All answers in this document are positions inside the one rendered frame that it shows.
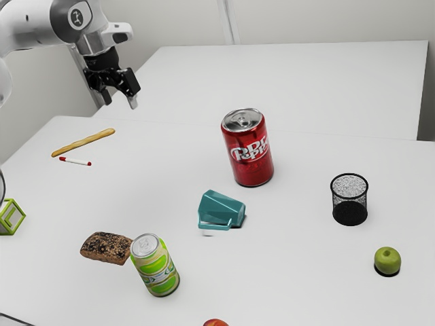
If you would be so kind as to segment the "black mesh pen holder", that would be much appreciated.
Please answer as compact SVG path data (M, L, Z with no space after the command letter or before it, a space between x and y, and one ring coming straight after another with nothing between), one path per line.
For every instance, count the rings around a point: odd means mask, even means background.
M344 226L357 226L368 217L367 180L356 173L335 176L330 183L332 193L332 216Z

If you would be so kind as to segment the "dark seeded bread loaf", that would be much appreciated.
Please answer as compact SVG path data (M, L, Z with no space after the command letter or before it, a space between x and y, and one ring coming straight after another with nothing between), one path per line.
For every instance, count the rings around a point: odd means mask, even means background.
M119 234L95 232L82 244L80 254L88 259L123 266L133 240Z

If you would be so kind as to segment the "tan breadstick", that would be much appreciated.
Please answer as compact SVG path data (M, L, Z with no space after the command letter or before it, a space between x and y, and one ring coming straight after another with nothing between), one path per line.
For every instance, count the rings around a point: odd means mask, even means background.
M53 151L51 153L51 157L55 158L61 154L67 153L68 151L71 151L71 150L76 149L78 147L82 147L84 145L87 145L87 144L92 143L94 141L97 141L99 139L113 135L115 132L116 131L113 128L106 128L106 129L104 129L96 134L92 134L84 139L80 139L78 141L75 141L71 144L68 144L64 147L61 147L60 149Z

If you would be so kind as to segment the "white pen with red caps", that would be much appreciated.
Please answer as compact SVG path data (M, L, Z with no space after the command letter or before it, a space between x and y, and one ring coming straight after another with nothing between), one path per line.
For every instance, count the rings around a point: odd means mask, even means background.
M78 160L78 159L68 158L68 157L64 157L64 156L60 156L59 160L62 161L62 162L68 162L68 163L72 163L72 164L79 164L79 165L82 165L82 166L91 166L92 165L91 161Z

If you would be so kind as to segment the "red soda can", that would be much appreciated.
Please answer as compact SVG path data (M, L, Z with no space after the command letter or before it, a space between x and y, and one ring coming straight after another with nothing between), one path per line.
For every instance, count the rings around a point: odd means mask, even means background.
M274 165L264 115L254 108L231 111L221 131L235 181L245 187L269 182Z

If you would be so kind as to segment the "green and white cube block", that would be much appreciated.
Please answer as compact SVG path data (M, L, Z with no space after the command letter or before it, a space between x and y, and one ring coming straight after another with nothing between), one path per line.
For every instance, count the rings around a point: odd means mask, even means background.
M16 233L26 214L13 198L6 198L0 208L0 236Z

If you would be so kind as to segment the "teal faceted mug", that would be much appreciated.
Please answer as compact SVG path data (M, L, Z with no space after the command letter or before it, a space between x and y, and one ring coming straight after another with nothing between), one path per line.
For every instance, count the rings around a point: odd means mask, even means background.
M246 205L214 190L207 190L198 206L198 228L202 236L239 229L245 221Z

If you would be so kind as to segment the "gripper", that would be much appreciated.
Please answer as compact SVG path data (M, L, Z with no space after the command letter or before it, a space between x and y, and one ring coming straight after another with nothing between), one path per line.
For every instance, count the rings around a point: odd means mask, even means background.
M112 102L106 88L111 86L124 94L131 109L137 108L137 95L141 86L131 68L120 67L118 52L114 46L96 56L85 56L84 61L84 75L88 86L99 93L104 105L110 105Z

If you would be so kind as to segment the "green and white can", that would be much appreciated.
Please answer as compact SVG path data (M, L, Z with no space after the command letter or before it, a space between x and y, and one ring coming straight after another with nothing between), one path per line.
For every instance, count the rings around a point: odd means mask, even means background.
M130 245L130 259L147 290L155 297L166 297L179 286L179 273L163 239L147 233Z

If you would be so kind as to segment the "green apple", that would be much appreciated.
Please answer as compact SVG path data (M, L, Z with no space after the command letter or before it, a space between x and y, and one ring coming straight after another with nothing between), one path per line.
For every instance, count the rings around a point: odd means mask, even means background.
M394 276L399 273L402 258L397 250L392 247L381 247L374 256L375 270L382 275Z

